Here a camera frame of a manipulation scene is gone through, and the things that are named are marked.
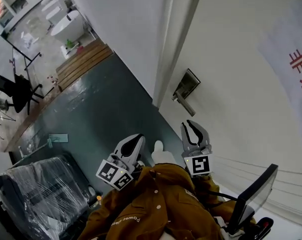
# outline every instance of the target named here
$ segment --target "brown jacket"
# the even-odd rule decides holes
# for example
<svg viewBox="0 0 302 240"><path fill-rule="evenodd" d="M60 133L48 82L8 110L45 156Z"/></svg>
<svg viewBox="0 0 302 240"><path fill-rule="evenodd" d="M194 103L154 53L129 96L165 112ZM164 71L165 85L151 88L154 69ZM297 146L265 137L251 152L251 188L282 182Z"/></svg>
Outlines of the brown jacket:
<svg viewBox="0 0 302 240"><path fill-rule="evenodd" d="M144 167L137 181L103 198L79 240L158 240L164 230L176 240L221 240L213 217L228 222L235 202L221 202L204 190L219 192L219 186L210 176L192 180L178 165Z"/></svg>

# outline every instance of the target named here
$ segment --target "green floor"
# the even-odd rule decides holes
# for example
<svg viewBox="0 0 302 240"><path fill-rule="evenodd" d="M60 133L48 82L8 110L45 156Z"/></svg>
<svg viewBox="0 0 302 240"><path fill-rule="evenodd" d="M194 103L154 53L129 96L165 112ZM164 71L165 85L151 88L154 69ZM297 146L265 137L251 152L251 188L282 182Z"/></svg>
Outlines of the green floor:
<svg viewBox="0 0 302 240"><path fill-rule="evenodd" d="M54 143L32 156L38 161L63 152L72 154L100 192L110 187L95 175L102 159L125 137L141 133L152 151L156 140L182 165L182 142L167 124L152 100L125 64L114 54L60 94L20 138L25 154L46 142L48 134L68 134L68 143ZM20 159L18 148L14 156ZM144 158L151 161L151 156Z"/></svg>

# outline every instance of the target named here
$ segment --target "plastic-wrapped box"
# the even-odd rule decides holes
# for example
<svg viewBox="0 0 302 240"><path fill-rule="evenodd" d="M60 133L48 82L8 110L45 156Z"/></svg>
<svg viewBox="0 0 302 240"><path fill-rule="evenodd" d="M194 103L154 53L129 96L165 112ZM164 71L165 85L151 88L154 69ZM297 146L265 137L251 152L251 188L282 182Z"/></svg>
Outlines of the plastic-wrapped box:
<svg viewBox="0 0 302 240"><path fill-rule="evenodd" d="M89 190L63 156L0 174L0 195L14 224L29 239L58 240L87 209Z"/></svg>

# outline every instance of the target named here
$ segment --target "white door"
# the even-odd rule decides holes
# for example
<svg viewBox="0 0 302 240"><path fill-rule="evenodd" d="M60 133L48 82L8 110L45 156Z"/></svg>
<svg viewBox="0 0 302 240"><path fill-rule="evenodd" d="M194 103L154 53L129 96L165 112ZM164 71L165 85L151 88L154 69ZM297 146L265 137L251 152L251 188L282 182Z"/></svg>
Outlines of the white door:
<svg viewBox="0 0 302 240"><path fill-rule="evenodd" d="M241 191L279 165L265 208L302 224L302 138L284 89L257 47L293 0L200 0L159 108L180 134L192 119L207 129L214 175ZM186 69L201 81L186 99L172 95Z"/></svg>

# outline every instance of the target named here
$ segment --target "white shoe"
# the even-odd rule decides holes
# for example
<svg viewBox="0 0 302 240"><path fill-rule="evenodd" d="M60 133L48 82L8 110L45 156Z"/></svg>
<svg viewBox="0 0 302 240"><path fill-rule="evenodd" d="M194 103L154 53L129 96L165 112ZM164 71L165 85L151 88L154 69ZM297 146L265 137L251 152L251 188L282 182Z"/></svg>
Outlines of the white shoe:
<svg viewBox="0 0 302 240"><path fill-rule="evenodd" d="M161 140L157 140L154 143L154 151L153 152L158 152L158 151L163 151L163 143Z"/></svg>

